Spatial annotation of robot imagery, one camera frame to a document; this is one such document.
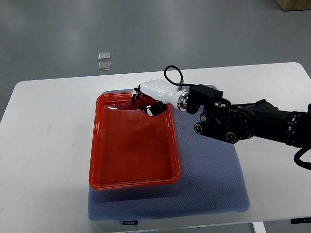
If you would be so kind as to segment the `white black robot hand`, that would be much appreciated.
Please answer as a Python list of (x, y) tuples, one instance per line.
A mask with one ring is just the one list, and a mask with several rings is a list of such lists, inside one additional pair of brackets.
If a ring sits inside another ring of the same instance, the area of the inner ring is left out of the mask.
[(167, 110), (167, 104), (172, 105), (179, 111), (185, 111), (188, 101), (188, 90), (183, 86), (176, 86), (164, 80), (153, 80), (141, 83), (134, 88), (131, 101), (142, 97), (150, 97), (153, 102), (147, 106), (140, 107), (143, 113), (154, 117)]

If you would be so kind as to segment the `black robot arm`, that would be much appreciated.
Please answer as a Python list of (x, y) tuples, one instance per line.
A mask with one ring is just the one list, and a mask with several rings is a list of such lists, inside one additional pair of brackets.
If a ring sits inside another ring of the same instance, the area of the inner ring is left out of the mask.
[(253, 136), (284, 143), (299, 148), (294, 162), (309, 170), (310, 162), (302, 156), (311, 149), (311, 112), (281, 111), (265, 99), (255, 103), (231, 104), (223, 98), (223, 92), (202, 84), (184, 83), (181, 78), (178, 88), (187, 86), (179, 107), (194, 115), (199, 109), (200, 121), (194, 125), (197, 134), (235, 144)]

